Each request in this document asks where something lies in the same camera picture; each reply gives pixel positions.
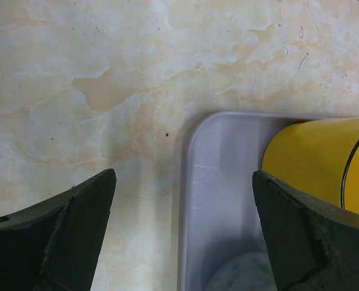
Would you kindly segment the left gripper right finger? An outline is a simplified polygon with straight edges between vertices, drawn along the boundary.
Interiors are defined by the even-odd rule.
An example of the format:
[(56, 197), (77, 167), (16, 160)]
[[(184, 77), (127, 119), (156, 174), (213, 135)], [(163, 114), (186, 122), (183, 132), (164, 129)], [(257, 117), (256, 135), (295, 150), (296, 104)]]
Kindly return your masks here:
[(359, 215), (265, 171), (252, 187), (278, 290), (359, 290)]

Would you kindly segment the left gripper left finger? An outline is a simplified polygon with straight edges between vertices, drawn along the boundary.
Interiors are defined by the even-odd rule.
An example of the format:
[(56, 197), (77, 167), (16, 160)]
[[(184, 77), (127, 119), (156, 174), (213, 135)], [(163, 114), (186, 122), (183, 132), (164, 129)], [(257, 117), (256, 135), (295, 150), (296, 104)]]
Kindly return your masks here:
[(115, 187), (106, 169), (0, 216), (0, 290), (90, 290)]

